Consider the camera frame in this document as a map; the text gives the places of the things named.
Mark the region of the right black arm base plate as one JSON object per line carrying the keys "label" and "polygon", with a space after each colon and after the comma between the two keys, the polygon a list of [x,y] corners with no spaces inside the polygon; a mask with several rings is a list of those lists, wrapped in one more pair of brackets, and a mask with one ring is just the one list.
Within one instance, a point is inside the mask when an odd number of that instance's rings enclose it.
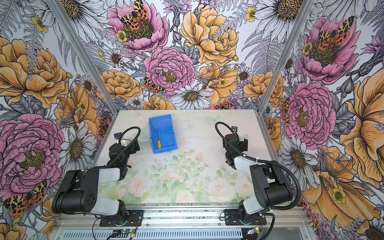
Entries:
{"label": "right black arm base plate", "polygon": [[226,209],[224,216],[226,226],[264,226],[267,224],[266,218],[259,213],[249,215],[238,209]]}

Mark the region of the yellow handled screwdriver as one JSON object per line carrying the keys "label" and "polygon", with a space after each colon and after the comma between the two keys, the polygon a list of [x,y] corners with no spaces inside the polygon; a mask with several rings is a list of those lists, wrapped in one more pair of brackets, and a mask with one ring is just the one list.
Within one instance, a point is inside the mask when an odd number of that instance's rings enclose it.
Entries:
{"label": "yellow handled screwdriver", "polygon": [[161,140],[160,140],[160,134],[159,132],[157,132],[157,142],[158,142],[158,149],[161,149],[162,148],[162,143],[161,143]]}

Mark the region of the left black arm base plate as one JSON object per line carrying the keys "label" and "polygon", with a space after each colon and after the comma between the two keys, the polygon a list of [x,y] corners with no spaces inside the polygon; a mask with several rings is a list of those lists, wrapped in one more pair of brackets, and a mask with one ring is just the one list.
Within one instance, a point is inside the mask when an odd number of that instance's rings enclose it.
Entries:
{"label": "left black arm base plate", "polygon": [[140,227],[144,218],[143,210],[127,210],[124,215],[102,217],[101,227]]}

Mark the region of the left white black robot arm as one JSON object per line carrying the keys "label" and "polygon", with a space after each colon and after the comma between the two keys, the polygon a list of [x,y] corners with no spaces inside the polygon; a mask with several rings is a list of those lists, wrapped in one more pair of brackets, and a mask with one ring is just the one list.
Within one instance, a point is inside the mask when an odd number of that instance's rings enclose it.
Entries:
{"label": "left white black robot arm", "polygon": [[56,214],[95,215],[110,224],[122,225],[129,219],[122,200],[98,196],[99,185],[122,181],[128,169],[130,155],[140,150],[138,137],[141,129],[131,127],[123,131],[118,142],[109,148],[110,160],[104,166],[88,170],[68,171],[54,197],[52,210]]}

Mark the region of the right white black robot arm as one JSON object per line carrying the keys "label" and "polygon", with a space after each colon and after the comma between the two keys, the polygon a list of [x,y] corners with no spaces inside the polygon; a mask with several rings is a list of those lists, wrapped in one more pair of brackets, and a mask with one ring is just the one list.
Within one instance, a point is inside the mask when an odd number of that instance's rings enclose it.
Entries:
{"label": "right white black robot arm", "polygon": [[226,150],[226,163],[235,170],[251,176],[251,197],[239,203],[237,213],[229,215],[228,225],[263,224],[262,214],[270,210],[290,210],[300,198],[293,196],[293,190],[283,173],[291,172],[276,161],[264,161],[244,154],[248,150],[248,140],[241,140],[237,127],[229,127],[223,122],[215,125],[223,139]]}

